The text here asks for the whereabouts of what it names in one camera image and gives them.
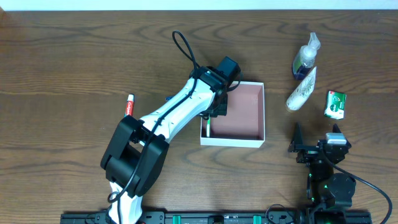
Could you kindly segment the red green toothpaste tube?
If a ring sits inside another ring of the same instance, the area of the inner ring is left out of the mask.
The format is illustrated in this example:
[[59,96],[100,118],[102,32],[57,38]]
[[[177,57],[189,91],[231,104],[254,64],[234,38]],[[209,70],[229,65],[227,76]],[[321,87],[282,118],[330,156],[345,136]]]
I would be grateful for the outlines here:
[[132,116],[134,111],[134,94],[129,94],[126,101],[124,116]]

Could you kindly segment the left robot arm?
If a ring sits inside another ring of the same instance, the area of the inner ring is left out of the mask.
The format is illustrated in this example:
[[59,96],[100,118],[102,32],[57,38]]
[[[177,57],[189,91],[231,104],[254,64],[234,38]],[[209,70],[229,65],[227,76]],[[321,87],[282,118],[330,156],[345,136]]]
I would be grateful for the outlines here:
[[142,197],[158,179],[170,141],[196,116],[226,115],[228,92],[242,75],[229,57],[217,67],[196,66],[186,85],[159,109],[120,120],[100,162],[112,188],[106,223],[137,223]]

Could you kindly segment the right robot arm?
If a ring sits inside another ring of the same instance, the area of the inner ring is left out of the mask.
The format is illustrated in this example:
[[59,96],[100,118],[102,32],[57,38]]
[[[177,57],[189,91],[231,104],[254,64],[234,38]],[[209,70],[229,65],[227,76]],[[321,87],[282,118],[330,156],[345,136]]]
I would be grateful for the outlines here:
[[296,162],[309,169],[307,198],[312,201],[305,209],[303,223],[347,222],[345,210],[352,206],[356,181],[347,174],[336,173],[333,166],[345,159],[350,148],[336,124],[315,146],[304,143],[300,124],[295,125],[288,151],[296,153]]

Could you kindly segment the blue disposable razor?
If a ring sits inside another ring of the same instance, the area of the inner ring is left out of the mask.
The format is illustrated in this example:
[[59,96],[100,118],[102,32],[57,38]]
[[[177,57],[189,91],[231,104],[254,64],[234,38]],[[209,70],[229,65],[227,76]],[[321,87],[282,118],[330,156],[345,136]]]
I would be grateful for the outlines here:
[[169,100],[171,100],[173,97],[174,97],[174,96],[167,96],[167,97],[165,98],[165,100],[166,100],[166,101],[169,101]]

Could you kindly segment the green white toothbrush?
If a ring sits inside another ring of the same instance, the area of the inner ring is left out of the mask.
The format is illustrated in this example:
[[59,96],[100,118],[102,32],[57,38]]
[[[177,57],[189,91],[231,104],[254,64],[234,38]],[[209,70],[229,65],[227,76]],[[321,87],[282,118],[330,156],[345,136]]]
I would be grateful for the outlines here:
[[206,122],[206,137],[210,138],[210,136],[211,136],[211,118],[208,118]]

